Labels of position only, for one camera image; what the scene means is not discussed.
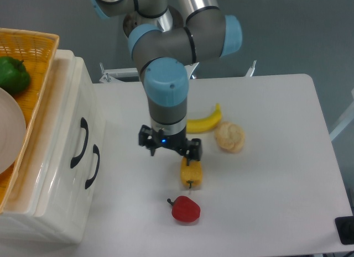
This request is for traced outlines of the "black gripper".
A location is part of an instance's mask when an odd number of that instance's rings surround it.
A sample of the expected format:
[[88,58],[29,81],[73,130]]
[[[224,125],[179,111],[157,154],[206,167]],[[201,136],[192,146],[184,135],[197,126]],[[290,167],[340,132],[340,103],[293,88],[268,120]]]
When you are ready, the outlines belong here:
[[191,161],[200,161],[202,157],[202,141],[199,138],[188,140],[186,138],[186,126],[176,134],[167,135],[165,131],[156,132],[153,128],[142,125],[138,133],[138,144],[150,151],[154,156],[158,148],[166,148],[176,151],[186,159],[186,165]]

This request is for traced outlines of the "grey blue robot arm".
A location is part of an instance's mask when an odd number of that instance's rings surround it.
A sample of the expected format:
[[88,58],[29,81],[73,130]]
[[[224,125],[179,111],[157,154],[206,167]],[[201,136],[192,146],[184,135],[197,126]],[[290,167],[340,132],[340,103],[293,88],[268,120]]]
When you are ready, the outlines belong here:
[[178,0],[180,28],[164,29],[154,21],[169,10],[168,0],[91,0],[102,18],[135,12],[143,18],[128,34],[131,59],[147,95],[151,125],[143,125],[138,143],[155,152],[176,151],[200,161],[200,139],[186,137],[189,77],[186,65],[237,52],[242,45],[238,19],[224,15],[217,0]]

